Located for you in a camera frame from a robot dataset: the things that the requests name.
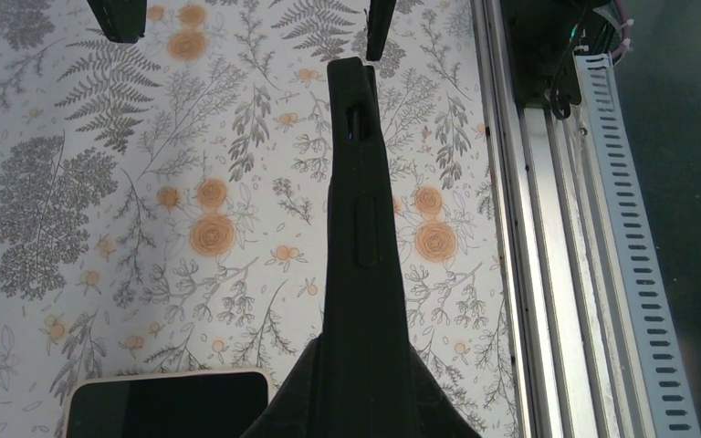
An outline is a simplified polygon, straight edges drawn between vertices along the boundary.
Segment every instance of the smartphone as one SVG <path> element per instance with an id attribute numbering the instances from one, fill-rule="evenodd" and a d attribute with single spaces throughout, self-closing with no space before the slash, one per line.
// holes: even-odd
<path id="1" fill-rule="evenodd" d="M 239 438 L 274 387 L 262 370 L 203 370 L 85 381 L 66 408 L 66 438 Z"/>

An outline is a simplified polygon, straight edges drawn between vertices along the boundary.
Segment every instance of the gray fern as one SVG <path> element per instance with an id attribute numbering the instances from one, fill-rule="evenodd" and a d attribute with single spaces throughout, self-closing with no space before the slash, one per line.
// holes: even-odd
<path id="1" fill-rule="evenodd" d="M 98 131 L 95 141 L 104 147 L 124 153 L 133 127 L 143 122 L 137 114 L 149 109 L 154 100 L 145 89 L 160 87 L 148 72 L 160 65 L 151 62 L 132 45 L 117 44 L 107 39 L 79 41 L 67 47 L 86 48 L 91 53 L 79 58 L 58 81 L 70 76 L 85 75 L 56 107 L 81 103 L 66 120 L 86 119 L 78 132 Z"/>
<path id="2" fill-rule="evenodd" d="M 229 149 L 230 180 L 240 181 L 243 175 L 254 168 L 254 153 L 249 147 L 258 147 L 270 139 L 265 117 L 270 113 L 270 94 L 265 87 L 254 86 L 254 97 L 242 102 L 235 110 L 232 128 L 237 134 Z"/>
<path id="3" fill-rule="evenodd" d="M 471 149 L 471 142 L 464 130 L 467 123 L 466 107 L 461 99 L 447 96 L 447 112 L 439 113 L 434 122 L 435 136 L 442 144 L 436 153 L 436 162 L 442 170 L 439 178 L 442 180 L 442 189 L 452 189 L 463 176 L 461 163 L 455 156 L 463 156 L 464 152 Z"/>
<path id="4" fill-rule="evenodd" d="M 340 0 L 297 0 L 272 27 L 291 27 L 284 39 L 304 38 L 295 49 L 312 49 L 311 56 L 329 61 L 339 57 L 348 43 L 355 22 L 345 18 L 358 11 L 347 7 Z"/>
<path id="5" fill-rule="evenodd" d="M 37 51 L 33 55 L 19 57 L 6 65 L 5 70 L 8 72 L 9 77 L 7 79 L 0 80 L 1 111 L 8 112 L 12 108 L 10 94 L 17 96 L 26 92 L 26 89 L 23 87 L 23 79 L 25 78 L 27 71 L 32 69 L 34 73 L 41 78 L 42 64 L 45 56 L 47 55 L 47 50 L 58 42 L 59 41 L 55 41 L 54 43 L 51 43 Z"/>
<path id="6" fill-rule="evenodd" d="M 0 0 L 0 40 L 14 50 L 36 47 L 55 30 L 49 21 L 49 0 Z"/>
<path id="7" fill-rule="evenodd" d="M 367 33 L 365 31 L 359 31 L 356 33 L 356 37 L 353 38 L 353 42 L 350 44 L 350 49 L 357 53 L 359 57 L 365 58 L 367 53 Z M 377 70 L 378 75 L 381 78 L 393 78 L 396 74 L 396 70 L 402 64 L 402 58 L 407 55 L 396 41 L 393 41 L 390 37 L 385 43 L 385 50 L 382 52 L 382 58 L 378 62 L 372 62 L 371 64 Z"/>
<path id="8" fill-rule="evenodd" d="M 1 163 L 1 291 L 41 299 L 66 285 L 59 265 L 76 263 L 88 249 L 89 207 L 114 193 L 112 157 L 92 148 L 63 157 L 62 136 L 36 137 L 12 148 Z"/>

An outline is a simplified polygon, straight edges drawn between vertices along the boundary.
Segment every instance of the patterned surface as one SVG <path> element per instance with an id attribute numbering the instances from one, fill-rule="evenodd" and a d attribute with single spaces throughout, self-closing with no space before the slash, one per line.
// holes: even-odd
<path id="1" fill-rule="evenodd" d="M 321 324 L 326 61 L 345 0 L 0 0 L 0 436 L 58 436 L 98 376 L 257 366 Z M 487 437 L 515 434 L 471 12 L 400 0 L 378 66 L 412 342 Z"/>

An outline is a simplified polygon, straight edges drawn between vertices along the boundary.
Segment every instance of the slotted metal channel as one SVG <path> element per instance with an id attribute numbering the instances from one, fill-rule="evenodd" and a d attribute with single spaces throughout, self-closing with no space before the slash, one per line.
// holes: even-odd
<path id="1" fill-rule="evenodd" d="M 611 61 L 575 59 L 654 428 L 659 437 L 699 438 Z"/>

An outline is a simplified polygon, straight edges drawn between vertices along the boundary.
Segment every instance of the fern leaf illustration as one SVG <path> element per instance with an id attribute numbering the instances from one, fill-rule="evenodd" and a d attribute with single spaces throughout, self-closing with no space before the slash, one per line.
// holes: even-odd
<path id="1" fill-rule="evenodd" d="M 344 15 L 358 14 L 358 11 L 344 5 L 339 0 L 298 0 L 272 27 L 280 29 L 293 26 L 284 39 L 302 38 L 294 46 L 296 49 L 313 49 L 311 55 L 328 61 L 342 54 L 354 22 Z"/>
<path id="2" fill-rule="evenodd" d="M 68 95 L 56 103 L 66 107 L 81 102 L 81 106 L 66 120 L 93 120 L 77 128 L 79 132 L 98 130 L 96 141 L 104 147 L 124 153 L 132 127 L 142 122 L 136 114 L 148 110 L 145 104 L 153 100 L 148 89 L 160 87 L 150 79 L 148 72 L 159 70 L 160 65 L 150 61 L 134 46 L 94 39 L 71 43 L 91 53 L 77 59 L 58 80 L 84 75 Z"/>

